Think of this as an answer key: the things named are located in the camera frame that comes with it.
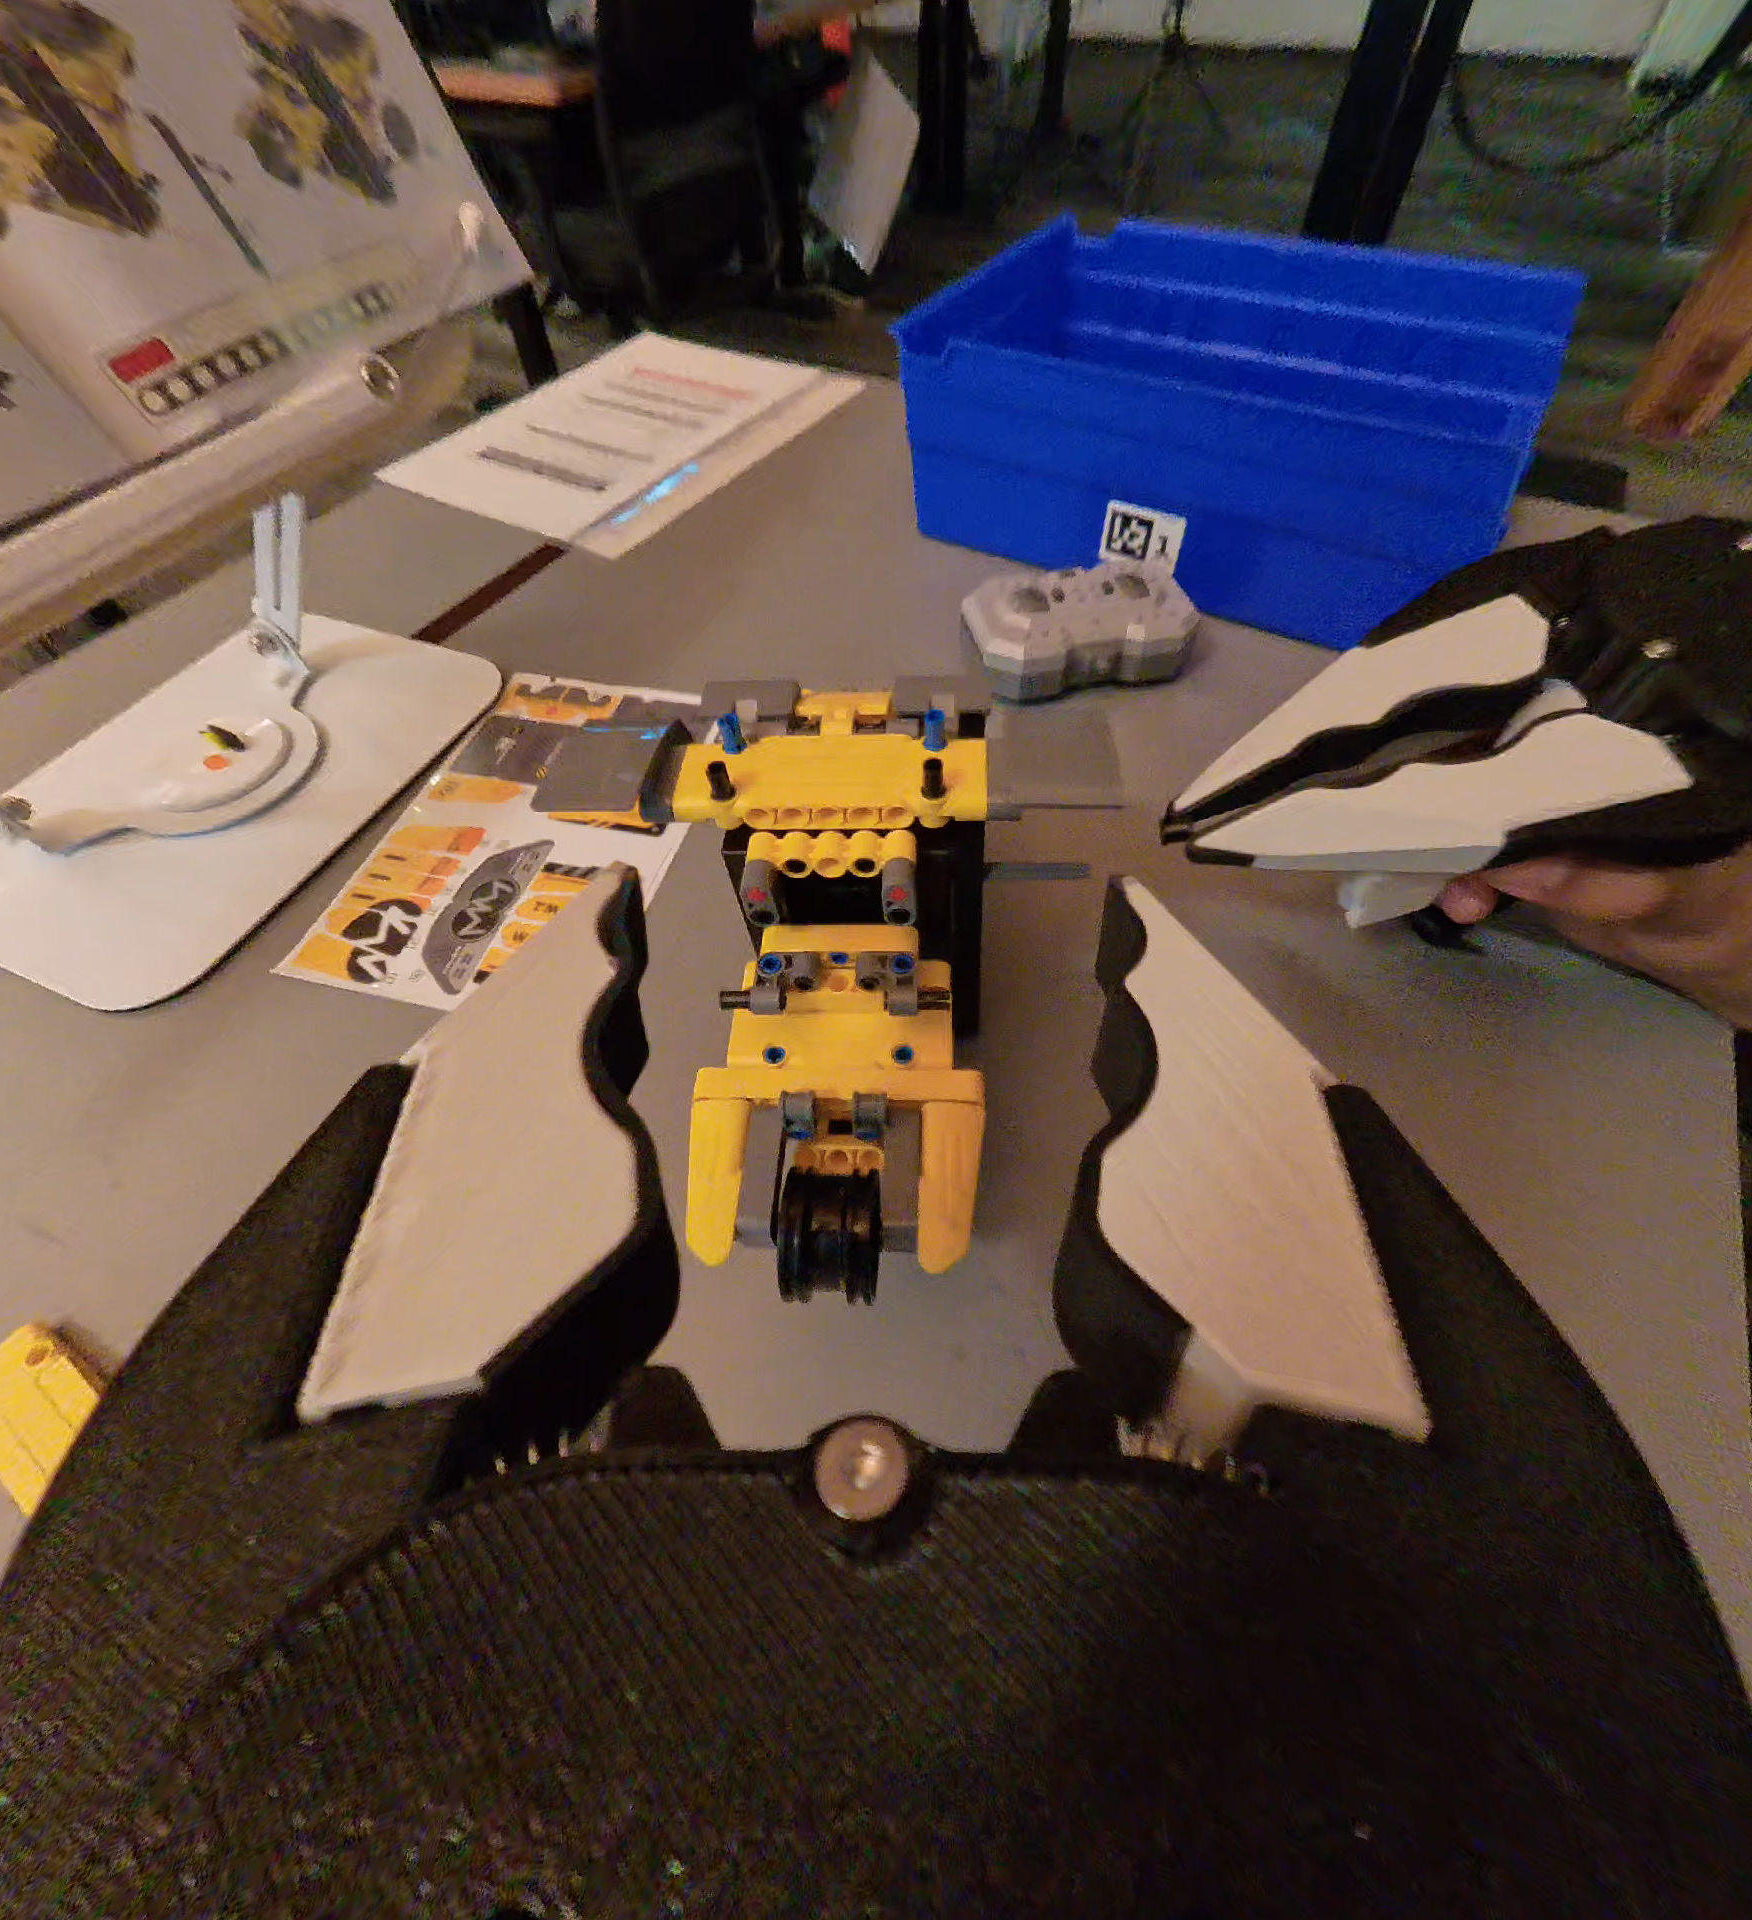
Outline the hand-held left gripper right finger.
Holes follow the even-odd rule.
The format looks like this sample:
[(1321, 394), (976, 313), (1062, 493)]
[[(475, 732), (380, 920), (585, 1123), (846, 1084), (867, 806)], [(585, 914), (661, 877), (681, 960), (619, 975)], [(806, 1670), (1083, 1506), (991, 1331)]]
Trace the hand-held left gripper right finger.
[(1126, 1454), (1225, 1454), (1267, 1410), (1431, 1437), (1337, 1078), (1132, 876), (1105, 892), (1106, 1117), (1059, 1244), (1067, 1351)]

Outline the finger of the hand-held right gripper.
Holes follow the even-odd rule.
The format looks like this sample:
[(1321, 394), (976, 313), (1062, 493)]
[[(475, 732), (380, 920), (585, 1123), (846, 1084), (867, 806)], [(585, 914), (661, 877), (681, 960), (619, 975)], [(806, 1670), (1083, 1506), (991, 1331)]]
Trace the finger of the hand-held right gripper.
[(1518, 593), (1354, 646), (1191, 780), (1161, 832), (1199, 836), (1310, 783), (1486, 738), (1539, 690), (1550, 646), (1553, 622)]
[(1657, 732), (1547, 682), (1489, 746), (1451, 746), (1369, 777), (1308, 780), (1191, 830), (1191, 856), (1327, 874), (1467, 874), (1518, 830), (1687, 791)]

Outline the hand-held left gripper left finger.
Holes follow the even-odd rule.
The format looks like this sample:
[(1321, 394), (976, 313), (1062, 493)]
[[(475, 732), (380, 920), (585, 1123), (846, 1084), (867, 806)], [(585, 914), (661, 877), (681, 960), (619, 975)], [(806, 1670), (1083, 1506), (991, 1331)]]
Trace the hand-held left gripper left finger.
[(678, 1303), (648, 1063), (642, 880), (613, 863), (414, 1044), (298, 1421), (472, 1403), (589, 1427)]

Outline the yellow black brick vehicle model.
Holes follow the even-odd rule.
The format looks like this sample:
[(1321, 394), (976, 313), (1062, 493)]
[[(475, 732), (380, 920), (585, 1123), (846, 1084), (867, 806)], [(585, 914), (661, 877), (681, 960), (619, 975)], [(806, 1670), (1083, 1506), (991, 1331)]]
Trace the yellow black brick vehicle model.
[(886, 1253), (944, 1274), (968, 1251), (985, 1074), (991, 828), (1124, 804), (1100, 714), (1017, 724), (985, 684), (705, 684), (642, 800), (721, 830), (751, 937), (724, 987), (724, 1057), (696, 1074), (687, 1242), (721, 1266), (772, 1248), (789, 1302), (870, 1303)]

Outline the person's right hand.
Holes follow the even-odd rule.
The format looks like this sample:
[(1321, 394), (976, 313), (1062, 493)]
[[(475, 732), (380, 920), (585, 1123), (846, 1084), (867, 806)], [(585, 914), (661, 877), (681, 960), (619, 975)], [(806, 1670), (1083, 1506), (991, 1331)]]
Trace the person's right hand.
[(1457, 876), (1437, 900), (1462, 925), (1504, 901), (1539, 910), (1575, 946), (1752, 1036), (1752, 842), (1685, 867), (1585, 854), (1522, 860)]

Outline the yellow sticker sheet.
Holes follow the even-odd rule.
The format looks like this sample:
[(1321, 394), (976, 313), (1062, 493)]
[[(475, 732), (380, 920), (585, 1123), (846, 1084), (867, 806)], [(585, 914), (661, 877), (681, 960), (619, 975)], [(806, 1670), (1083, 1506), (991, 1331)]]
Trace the yellow sticker sheet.
[(494, 978), (603, 867), (630, 865), (655, 901), (687, 828), (642, 813), (642, 781), (675, 725), (709, 732), (698, 702), (513, 674), (274, 971), (442, 1012)]

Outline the blue plastic bin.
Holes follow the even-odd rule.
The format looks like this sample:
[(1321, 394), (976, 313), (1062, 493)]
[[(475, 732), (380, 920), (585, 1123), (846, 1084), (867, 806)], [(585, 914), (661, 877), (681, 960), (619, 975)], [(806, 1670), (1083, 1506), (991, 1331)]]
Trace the blue plastic bin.
[(1329, 650), (1497, 551), (1585, 275), (1069, 213), (896, 323), (924, 535)]

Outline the grey remote controller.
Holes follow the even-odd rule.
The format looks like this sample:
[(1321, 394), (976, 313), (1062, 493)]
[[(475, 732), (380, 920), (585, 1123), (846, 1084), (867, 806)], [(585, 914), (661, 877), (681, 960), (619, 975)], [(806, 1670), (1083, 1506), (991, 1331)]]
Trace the grey remote controller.
[(1014, 570), (960, 602), (960, 627), (1000, 699), (1032, 705), (1096, 690), (1176, 679), (1201, 610), (1161, 561)]

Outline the white metal book stand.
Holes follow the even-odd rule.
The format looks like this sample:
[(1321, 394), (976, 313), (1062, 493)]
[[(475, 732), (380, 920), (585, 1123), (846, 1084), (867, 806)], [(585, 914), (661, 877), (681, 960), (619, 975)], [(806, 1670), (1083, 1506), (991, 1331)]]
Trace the white metal book stand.
[[(497, 666), (304, 604), (306, 487), (435, 415), (471, 327), (348, 347), (249, 421), (0, 540), (0, 654), (251, 516), (245, 620), (0, 791), (0, 970), (100, 1012), (200, 982), (501, 696)], [(202, 728), (249, 750), (208, 774)]]

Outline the yellow brick panel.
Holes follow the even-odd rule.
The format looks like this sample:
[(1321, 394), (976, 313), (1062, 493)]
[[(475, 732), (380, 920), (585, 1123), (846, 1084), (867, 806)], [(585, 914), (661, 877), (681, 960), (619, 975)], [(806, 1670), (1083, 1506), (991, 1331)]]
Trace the yellow brick panel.
[(0, 1485), (25, 1517), (95, 1413), (104, 1378), (66, 1335), (26, 1322), (0, 1341)]

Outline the black tripod legs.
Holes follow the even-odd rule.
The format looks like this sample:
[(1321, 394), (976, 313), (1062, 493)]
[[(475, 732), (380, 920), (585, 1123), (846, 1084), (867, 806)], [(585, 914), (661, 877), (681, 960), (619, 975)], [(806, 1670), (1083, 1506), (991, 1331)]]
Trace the black tripod legs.
[(1369, 1), (1301, 233), (1381, 245), (1459, 58), (1475, 1)]

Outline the printed paper sheet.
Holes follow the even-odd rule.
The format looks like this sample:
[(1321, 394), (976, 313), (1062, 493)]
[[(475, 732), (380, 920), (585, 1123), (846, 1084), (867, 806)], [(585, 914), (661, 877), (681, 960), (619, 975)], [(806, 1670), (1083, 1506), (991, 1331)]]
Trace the printed paper sheet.
[(616, 560), (862, 390), (855, 373), (645, 332), (379, 479)]

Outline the white hanging paper sheet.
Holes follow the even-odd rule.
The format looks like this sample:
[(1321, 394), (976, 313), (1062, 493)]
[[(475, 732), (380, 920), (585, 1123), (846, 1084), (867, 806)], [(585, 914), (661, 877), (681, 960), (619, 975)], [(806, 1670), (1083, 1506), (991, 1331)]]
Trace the white hanging paper sheet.
[(831, 114), (806, 208), (864, 273), (874, 275), (904, 202), (920, 135), (918, 110), (888, 66), (860, 43)]

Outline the open instruction booklet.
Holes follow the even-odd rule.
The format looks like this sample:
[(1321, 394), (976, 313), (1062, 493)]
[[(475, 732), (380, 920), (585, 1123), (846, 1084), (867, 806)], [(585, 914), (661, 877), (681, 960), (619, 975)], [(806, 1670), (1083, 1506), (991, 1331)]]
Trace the open instruction booklet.
[(528, 277), (393, 4), (0, 1), (0, 527)]

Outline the wooden post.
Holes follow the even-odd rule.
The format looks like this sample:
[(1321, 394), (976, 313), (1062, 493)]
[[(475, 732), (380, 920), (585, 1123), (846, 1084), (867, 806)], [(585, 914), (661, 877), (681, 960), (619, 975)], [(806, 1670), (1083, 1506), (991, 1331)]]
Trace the wooden post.
[(1628, 391), (1625, 426), (1646, 439), (1708, 430), (1752, 372), (1752, 197), (1713, 251)]

